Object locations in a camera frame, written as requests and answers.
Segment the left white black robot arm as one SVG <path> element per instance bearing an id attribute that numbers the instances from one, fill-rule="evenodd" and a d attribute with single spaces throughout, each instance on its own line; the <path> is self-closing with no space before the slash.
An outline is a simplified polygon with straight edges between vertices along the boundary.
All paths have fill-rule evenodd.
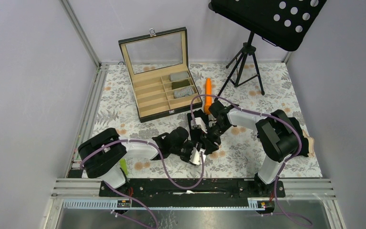
<path id="1" fill-rule="evenodd" d="M 117 196 L 128 192 L 126 172 L 121 168 L 125 158 L 164 160 L 171 154 L 192 165 L 203 166 L 205 154 L 200 144 L 188 139 L 186 129 L 178 127 L 170 133 L 163 133 L 151 139 L 121 137 L 115 128 L 108 128 L 78 146 L 81 168 L 88 178 L 100 178 L 109 184 Z"/>

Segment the black underwear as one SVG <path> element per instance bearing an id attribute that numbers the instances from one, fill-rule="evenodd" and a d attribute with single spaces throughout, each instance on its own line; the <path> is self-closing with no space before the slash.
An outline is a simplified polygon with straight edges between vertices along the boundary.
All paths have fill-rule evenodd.
<path id="1" fill-rule="evenodd" d="M 193 114 L 195 118 L 199 117 L 205 124 L 208 124 L 209 117 L 201 109 L 194 111 Z M 191 116 L 191 113 L 189 112 L 187 114 L 187 121 L 189 125 L 191 141 L 194 144 L 199 143 L 202 145 L 202 149 L 205 149 L 204 155 L 209 155 L 217 151 L 219 149 L 219 146 L 213 140 L 207 138 L 202 129 L 192 127 L 192 120 L 193 118 Z"/>

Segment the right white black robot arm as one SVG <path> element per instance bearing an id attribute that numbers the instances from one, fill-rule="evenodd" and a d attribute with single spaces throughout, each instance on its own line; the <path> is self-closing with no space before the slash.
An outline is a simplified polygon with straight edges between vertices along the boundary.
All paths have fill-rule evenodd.
<path id="1" fill-rule="evenodd" d="M 303 151 L 302 132 L 295 118 L 276 110 L 263 114 L 240 108 L 236 104 L 224 106 L 216 101 L 209 108 L 216 122 L 202 133 L 206 152 L 212 152 L 221 143 L 221 135 L 232 126 L 241 126 L 257 132 L 257 139 L 266 154 L 264 162 L 254 176 L 249 189 L 262 197 L 276 197 L 278 177 L 285 162 Z"/>

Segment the grey striped underwear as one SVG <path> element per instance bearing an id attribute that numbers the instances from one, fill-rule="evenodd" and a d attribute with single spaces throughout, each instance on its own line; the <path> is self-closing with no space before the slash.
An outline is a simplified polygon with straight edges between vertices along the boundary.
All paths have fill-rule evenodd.
<path id="1" fill-rule="evenodd" d="M 195 94 L 194 89 L 192 87 L 185 87 L 183 89 L 174 91 L 173 97 L 174 97 L 174 99 L 178 99 L 178 98 L 190 96 L 192 94 Z"/>

